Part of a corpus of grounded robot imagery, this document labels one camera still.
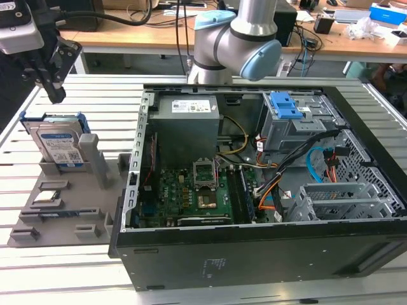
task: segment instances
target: wooden desk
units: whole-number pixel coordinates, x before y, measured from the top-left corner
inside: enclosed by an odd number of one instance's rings
[[[323,7],[333,8],[326,4],[326,0],[320,1],[319,7],[313,15],[321,11]],[[348,9],[340,5],[334,9]],[[126,11],[106,11],[122,18],[128,18]],[[174,19],[158,15],[154,12],[149,22],[161,22]],[[190,50],[193,50],[195,33],[193,26],[195,18],[188,19],[188,37]],[[314,23],[302,23],[304,28],[312,31]],[[350,40],[343,35],[346,25],[333,24],[329,35],[319,34],[324,45],[315,55],[316,60],[334,60],[334,61],[363,61],[363,62],[407,62],[407,46],[390,47],[383,39],[375,38]],[[186,53],[185,28],[179,28],[179,43],[181,53]],[[162,54],[176,55],[176,31],[174,27],[157,29],[146,26],[131,27],[105,20],[99,27],[98,32],[78,32],[73,38],[83,45],[85,53],[123,53],[123,54]],[[283,60],[292,61],[301,50],[300,38],[293,34],[291,44],[283,48]]]

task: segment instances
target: metal table surface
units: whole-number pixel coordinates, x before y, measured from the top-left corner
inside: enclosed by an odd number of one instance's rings
[[[183,82],[177,76],[71,75],[61,104],[52,105],[36,88],[20,111],[82,111],[99,136],[99,149],[105,157],[115,158],[132,148],[142,84]],[[259,83],[288,82],[337,86],[407,170],[407,122],[370,85],[314,78],[270,78]],[[136,293],[121,261],[107,256],[107,245],[8,248],[11,228],[40,173],[41,155],[17,119],[18,114],[0,136],[0,304],[297,304],[304,298],[321,304],[407,303],[407,254],[365,278]]]

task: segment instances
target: white paper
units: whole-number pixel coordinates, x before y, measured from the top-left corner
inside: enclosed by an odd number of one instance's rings
[[[315,19],[307,11],[297,11],[297,21],[313,22]]]
[[[384,27],[382,25],[378,25],[374,31],[372,32],[373,35],[384,38],[387,35],[389,35],[394,29],[391,29],[390,27]]]

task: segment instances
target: desk leg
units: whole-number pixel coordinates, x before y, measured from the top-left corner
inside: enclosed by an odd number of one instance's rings
[[[350,65],[352,65],[352,62],[347,62],[345,68],[343,69],[342,73],[344,75],[348,74],[349,69],[350,69]]]
[[[132,56],[131,56],[131,54],[123,54],[123,60],[124,60],[126,69],[129,69],[129,68],[132,67]]]
[[[291,65],[295,55],[283,54],[280,59],[279,69],[277,70],[278,78],[286,78],[288,76],[288,71],[290,71]]]
[[[86,64],[86,58],[83,52],[81,52],[75,61],[75,69],[78,74],[89,74],[88,65]]]

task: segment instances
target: cable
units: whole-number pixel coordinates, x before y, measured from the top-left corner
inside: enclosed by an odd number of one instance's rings
[[[303,56],[303,70],[301,71],[301,77],[304,76],[305,61],[307,60],[307,51],[308,51],[307,50],[307,42],[306,41],[304,41],[304,42],[305,42],[305,53],[304,53],[304,56]]]
[[[250,163],[238,163],[238,162],[234,162],[231,159],[223,156],[222,154],[217,154],[216,156],[218,156],[219,158],[221,158],[223,161],[229,163],[229,164],[233,164],[233,165],[242,165],[242,166],[248,166],[248,167],[253,167],[253,168],[264,168],[263,166],[258,166],[258,165],[254,165],[254,164],[250,164]]]
[[[244,143],[242,145],[241,148],[235,149],[234,151],[225,151],[225,152],[221,152],[221,154],[236,154],[239,153],[241,151],[243,151],[246,146],[247,146],[247,138],[249,137],[249,135],[245,132],[245,130],[243,129],[242,125],[240,125],[239,123],[237,123],[234,119],[232,119],[229,116],[223,116],[226,119],[229,119],[233,124],[235,124],[237,127],[239,127],[239,129],[242,131],[242,133],[244,134]]]
[[[304,70],[305,76],[306,76],[306,75],[308,74],[310,68],[311,68],[311,67],[313,66],[313,64],[315,63],[315,60],[314,60],[315,54],[323,47],[323,41],[322,41],[322,39],[321,39],[317,34],[313,33],[312,31],[310,31],[310,30],[308,30],[308,29],[306,29],[306,28],[304,28],[304,27],[302,27],[302,26],[300,26],[300,25],[298,25],[298,24],[296,24],[295,27],[296,27],[296,28],[295,28],[295,30],[293,30],[293,32],[296,33],[297,35],[299,35],[299,37],[300,37],[301,50],[300,50],[300,52],[298,53],[297,57],[295,58],[294,64],[291,66],[291,68],[290,68],[290,70],[289,70],[289,72],[288,72],[288,75],[291,73],[292,70],[297,70],[297,71],[302,71],[302,70]],[[307,31],[307,32],[311,33],[312,35],[314,35],[314,36],[319,40],[319,44],[318,44],[318,47],[317,47],[317,48],[311,48],[311,47],[309,47],[309,45],[307,45],[307,38],[305,37],[304,31]],[[295,65],[297,64],[298,59],[301,57],[301,54],[302,54],[304,51],[305,51],[306,53],[308,53],[308,52],[311,53],[311,61],[310,61],[309,65],[308,65],[308,67],[305,68],[305,66],[304,66],[304,65],[305,65],[304,60],[302,60],[303,69],[297,69],[297,68],[295,68]]]
[[[180,0],[177,0],[177,11],[176,11],[177,50],[178,50],[178,55],[179,55],[179,61],[181,63],[181,67],[183,68],[183,73],[184,73],[184,75],[186,75],[185,68],[184,68],[184,62],[183,62],[183,57],[181,56],[181,50],[179,48],[179,33],[178,33],[179,5],[180,5]]]
[[[347,127],[342,127],[341,129],[334,129],[334,130],[328,130],[326,132],[321,132],[318,133],[317,135],[314,135],[310,137],[307,141],[299,145],[296,149],[292,150],[289,154],[287,154],[286,157],[279,163],[277,169],[276,169],[276,174],[274,175],[273,178],[271,178],[269,181],[264,183],[262,186],[259,187],[257,190],[258,193],[261,193],[263,190],[268,189],[271,184],[273,184],[275,178],[279,175],[282,175],[284,171],[287,169],[288,166],[290,166],[296,159],[302,157],[304,154],[309,151],[312,146],[317,141],[320,141],[325,138],[330,138],[330,137],[336,137],[341,133],[342,129],[345,129]]]
[[[147,177],[144,179],[144,182],[142,183],[141,187],[144,187],[144,185],[146,184],[146,182],[148,181],[148,179],[151,176],[151,173],[153,172],[153,168],[154,168],[154,138],[153,136],[151,136],[151,149],[150,149],[150,153],[151,153],[151,166],[150,166],[150,171],[148,172]]]
[[[319,178],[317,172],[314,170],[314,168],[311,165],[311,154],[313,151],[324,151],[324,149],[322,147],[314,147],[311,148],[310,151],[307,154],[307,159],[306,159],[306,164],[307,164],[307,168],[308,171],[310,172],[311,176],[318,182],[318,183],[322,183],[322,179]]]
[[[188,24],[186,22],[186,5],[184,2],[184,21],[185,21],[185,37],[186,37],[186,54],[187,56],[191,56],[190,54],[190,43],[188,41]]]
[[[272,191],[272,189],[280,182],[280,180],[281,180],[281,178],[278,179],[277,181],[275,181],[275,182],[273,183],[273,185],[270,186],[270,188],[267,190],[267,192],[263,195],[263,197],[262,197],[261,200],[260,200],[259,210],[275,210],[275,207],[265,207],[265,206],[263,206],[263,204],[264,204],[264,202],[265,202],[265,200],[266,200],[267,195],[268,195],[268,194]]]
[[[140,21],[130,21],[126,19],[122,19],[116,16],[107,15],[104,13],[98,13],[96,11],[61,11],[60,17],[58,20],[65,20],[69,18],[77,18],[77,17],[97,17],[101,19],[107,19],[114,22],[118,22],[120,24],[131,25],[134,27],[144,25],[148,22],[151,17],[151,13],[153,12],[153,0],[148,1],[148,10],[147,15],[145,15]]]

